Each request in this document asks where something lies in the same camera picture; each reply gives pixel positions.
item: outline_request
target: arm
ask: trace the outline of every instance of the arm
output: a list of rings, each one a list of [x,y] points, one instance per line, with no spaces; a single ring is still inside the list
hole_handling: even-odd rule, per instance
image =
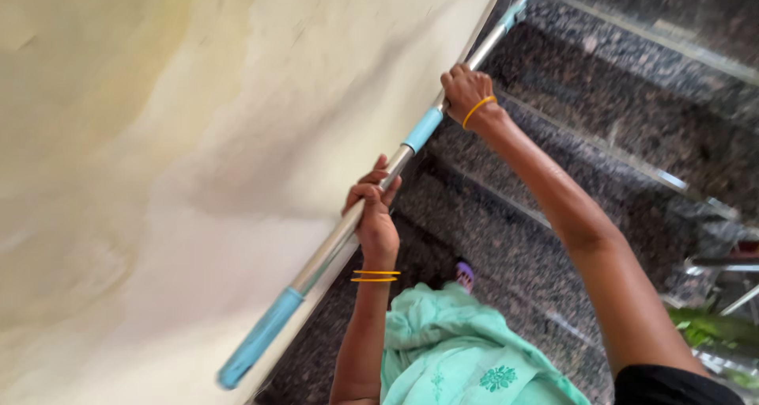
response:
[[[490,78],[457,65],[441,81],[458,121],[493,95]],[[598,204],[495,102],[468,121],[519,175],[567,248],[601,326],[614,375],[628,365],[666,365],[706,375],[669,320],[624,235]]]
[[[401,185],[394,180],[382,194],[376,185],[387,176],[387,158],[381,156],[374,171],[363,177],[351,189],[343,213],[364,198],[366,206],[356,230],[361,251],[364,253],[363,270],[393,271],[398,256],[398,232],[390,219],[388,206]],[[387,311],[390,282],[359,282],[353,316],[348,323],[337,355],[335,380],[329,403],[341,405],[379,405],[380,369],[385,342],[385,312]]]

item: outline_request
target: mop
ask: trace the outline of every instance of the mop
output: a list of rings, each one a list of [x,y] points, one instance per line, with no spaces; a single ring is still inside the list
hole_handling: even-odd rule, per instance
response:
[[[487,38],[467,61],[471,70],[477,70],[482,61],[493,50],[495,45],[519,21],[524,19],[527,0],[517,0],[503,14],[496,26],[488,33]],[[396,176],[403,170],[408,160],[419,153],[424,143],[440,124],[443,113],[448,109],[448,102],[443,91],[440,92],[432,107],[413,128],[403,144],[388,162],[388,176],[379,184],[387,188]],[[318,247],[308,263],[300,271],[290,286],[282,291],[271,307],[256,323],[251,332],[245,337],[236,351],[230,356],[218,374],[218,382],[225,389],[234,389],[240,380],[261,357],[266,348],[279,334],[293,313],[303,302],[304,297],[316,284],[332,259],[338,254],[343,245],[351,237],[356,225],[364,213],[364,200],[358,201],[342,217],[335,229],[329,234],[324,243]]]

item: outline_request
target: foot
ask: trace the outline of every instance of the foot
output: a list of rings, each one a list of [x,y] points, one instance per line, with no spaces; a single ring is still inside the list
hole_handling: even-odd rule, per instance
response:
[[[472,294],[474,273],[472,273],[472,267],[463,261],[456,264],[456,283],[463,286],[467,290],[467,294]]]

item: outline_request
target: painted wall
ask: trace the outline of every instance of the painted wall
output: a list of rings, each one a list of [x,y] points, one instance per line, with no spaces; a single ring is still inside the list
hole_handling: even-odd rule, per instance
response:
[[[215,371],[489,2],[0,0],[0,403],[247,399],[330,274]]]

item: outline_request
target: hand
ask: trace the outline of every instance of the hand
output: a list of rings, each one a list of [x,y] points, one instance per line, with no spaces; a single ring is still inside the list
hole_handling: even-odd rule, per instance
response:
[[[358,184],[347,194],[346,207],[342,214],[350,209],[362,197],[366,205],[361,221],[356,227],[356,236],[364,253],[364,265],[370,270],[391,271],[398,257],[398,231],[390,218],[388,206],[393,202],[395,192],[401,186],[401,177],[396,177],[386,191],[380,188],[380,181],[388,175],[387,156],[379,156],[374,170],[358,180]]]
[[[493,96],[493,81],[490,76],[479,71],[472,71],[466,64],[454,65],[450,71],[440,76],[440,82],[446,91],[446,99],[451,103],[448,114],[458,123],[462,123],[469,111],[480,101]],[[493,109],[500,109],[494,101],[480,106],[469,118],[467,128],[471,129],[476,120]]]

